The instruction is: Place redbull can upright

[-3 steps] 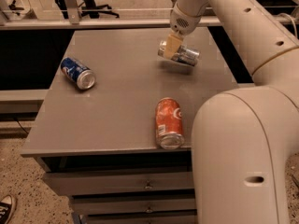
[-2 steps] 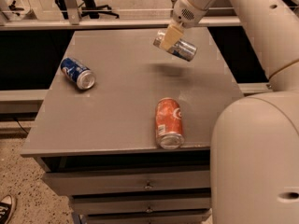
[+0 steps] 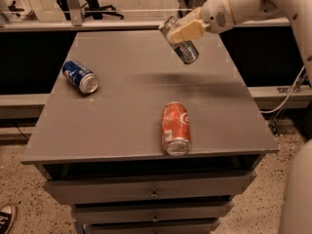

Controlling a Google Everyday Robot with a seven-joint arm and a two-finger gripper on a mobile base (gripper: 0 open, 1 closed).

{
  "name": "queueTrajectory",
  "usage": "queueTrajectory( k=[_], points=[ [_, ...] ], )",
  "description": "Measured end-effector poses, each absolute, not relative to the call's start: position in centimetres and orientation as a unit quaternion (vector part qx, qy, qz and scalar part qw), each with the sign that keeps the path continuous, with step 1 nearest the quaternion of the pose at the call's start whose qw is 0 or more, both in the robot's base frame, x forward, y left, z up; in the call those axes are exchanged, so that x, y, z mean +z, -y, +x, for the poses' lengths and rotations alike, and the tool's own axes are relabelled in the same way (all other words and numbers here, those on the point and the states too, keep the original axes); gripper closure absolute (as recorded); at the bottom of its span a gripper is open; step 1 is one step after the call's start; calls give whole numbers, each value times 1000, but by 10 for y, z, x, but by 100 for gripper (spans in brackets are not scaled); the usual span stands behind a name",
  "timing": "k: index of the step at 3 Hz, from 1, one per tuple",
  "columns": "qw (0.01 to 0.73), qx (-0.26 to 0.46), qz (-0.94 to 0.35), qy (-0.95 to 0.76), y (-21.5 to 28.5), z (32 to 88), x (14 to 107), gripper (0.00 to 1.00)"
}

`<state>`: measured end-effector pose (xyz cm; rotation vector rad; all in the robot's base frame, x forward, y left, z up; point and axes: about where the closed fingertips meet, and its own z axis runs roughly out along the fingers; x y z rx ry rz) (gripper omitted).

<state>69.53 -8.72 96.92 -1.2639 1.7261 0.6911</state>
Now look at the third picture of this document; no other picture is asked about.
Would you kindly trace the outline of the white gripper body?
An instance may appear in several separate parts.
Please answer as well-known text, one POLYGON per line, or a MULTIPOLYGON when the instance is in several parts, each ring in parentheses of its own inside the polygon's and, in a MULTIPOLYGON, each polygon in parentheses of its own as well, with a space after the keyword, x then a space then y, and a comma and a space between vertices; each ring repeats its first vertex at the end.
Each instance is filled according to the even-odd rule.
POLYGON ((210 33, 222 33, 235 26, 230 0, 207 0, 201 7, 201 15, 210 33))

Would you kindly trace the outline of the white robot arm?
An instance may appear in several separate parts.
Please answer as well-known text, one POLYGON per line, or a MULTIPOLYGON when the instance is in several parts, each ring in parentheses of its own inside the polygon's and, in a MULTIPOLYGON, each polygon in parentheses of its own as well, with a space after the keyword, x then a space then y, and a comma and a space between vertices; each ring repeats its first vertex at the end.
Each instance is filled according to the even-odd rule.
MULTIPOLYGON (((312 0, 207 0, 178 21, 167 39, 176 44, 221 33, 248 20, 286 17, 308 79, 312 82, 312 0)), ((279 234, 312 234, 312 139, 292 159, 279 234)))

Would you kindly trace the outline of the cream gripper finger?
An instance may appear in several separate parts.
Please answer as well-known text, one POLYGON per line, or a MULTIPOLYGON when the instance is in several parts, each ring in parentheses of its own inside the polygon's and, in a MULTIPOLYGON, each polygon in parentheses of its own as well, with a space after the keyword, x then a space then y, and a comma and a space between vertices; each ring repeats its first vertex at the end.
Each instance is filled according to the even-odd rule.
POLYGON ((179 20, 179 24, 185 25, 185 24, 188 24, 194 20, 200 20, 201 18, 202 18, 201 7, 198 7, 196 9, 194 9, 193 11, 191 11, 190 13, 188 13, 185 17, 181 18, 179 20))
POLYGON ((194 20, 185 25, 171 29, 167 34, 167 39, 172 44, 178 44, 184 41, 190 41, 201 38, 205 32, 211 27, 209 23, 204 23, 202 20, 194 20))

